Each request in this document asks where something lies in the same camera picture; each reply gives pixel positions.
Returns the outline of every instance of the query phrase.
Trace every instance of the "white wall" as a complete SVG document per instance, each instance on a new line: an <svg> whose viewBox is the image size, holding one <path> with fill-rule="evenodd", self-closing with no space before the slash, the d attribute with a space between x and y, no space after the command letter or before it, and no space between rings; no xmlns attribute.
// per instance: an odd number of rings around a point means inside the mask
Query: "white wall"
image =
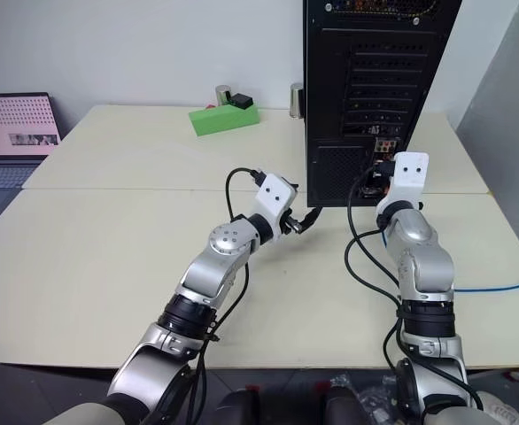
<svg viewBox="0 0 519 425"><path fill-rule="evenodd" d="M427 109L458 125L519 0L464 0ZM67 127L99 103L194 104L227 83L288 107L302 0L0 0L0 92L48 91Z"/></svg>

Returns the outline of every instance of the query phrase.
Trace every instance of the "laptop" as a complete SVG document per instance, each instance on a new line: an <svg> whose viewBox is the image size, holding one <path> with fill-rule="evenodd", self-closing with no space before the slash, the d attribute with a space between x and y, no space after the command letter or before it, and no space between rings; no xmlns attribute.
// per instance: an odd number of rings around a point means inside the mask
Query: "laptop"
<svg viewBox="0 0 519 425"><path fill-rule="evenodd" d="M0 94L0 213L59 143L47 93Z"/></svg>

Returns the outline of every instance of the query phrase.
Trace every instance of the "laptop screen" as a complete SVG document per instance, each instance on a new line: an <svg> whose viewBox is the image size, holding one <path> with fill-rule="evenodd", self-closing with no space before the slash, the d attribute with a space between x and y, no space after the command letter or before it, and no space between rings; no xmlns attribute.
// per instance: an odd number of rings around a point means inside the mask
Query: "laptop screen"
<svg viewBox="0 0 519 425"><path fill-rule="evenodd" d="M0 95L0 158L44 158L59 143L46 93Z"/></svg>

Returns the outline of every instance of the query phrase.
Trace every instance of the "white table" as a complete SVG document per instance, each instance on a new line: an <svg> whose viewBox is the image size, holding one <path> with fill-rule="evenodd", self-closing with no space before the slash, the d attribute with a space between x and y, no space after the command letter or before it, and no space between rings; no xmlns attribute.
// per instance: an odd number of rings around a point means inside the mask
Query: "white table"
<svg viewBox="0 0 519 425"><path fill-rule="evenodd" d="M303 120L262 110L258 125L197 137L188 115L193 110L96 106L25 188L220 190L232 168L248 166L284 175L306 190ZM431 154L426 193L488 192L444 114L423 114L409 150ZM233 189L253 186L235 179Z"/></svg>
<svg viewBox="0 0 519 425"><path fill-rule="evenodd" d="M233 200L247 212L252 193ZM423 201L457 286L519 282L519 242L491 196ZM0 217L0 362L117 367L226 217L217 191L24 190ZM375 227L373 208L354 219ZM345 210L328 209L308 233L254 254L249 292L207 366L384 367L393 305L346 273L347 240ZM379 237L368 248L391 265ZM352 264L393 288L356 250ZM519 365L519 290L458 295L455 308L469 367Z"/></svg>

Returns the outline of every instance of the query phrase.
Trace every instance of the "laptop keyboard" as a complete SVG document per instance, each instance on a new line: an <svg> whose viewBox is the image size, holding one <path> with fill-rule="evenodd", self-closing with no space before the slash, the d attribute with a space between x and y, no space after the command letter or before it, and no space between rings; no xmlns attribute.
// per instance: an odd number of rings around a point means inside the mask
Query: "laptop keyboard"
<svg viewBox="0 0 519 425"><path fill-rule="evenodd" d="M0 167L0 189L20 188L33 173L34 167Z"/></svg>

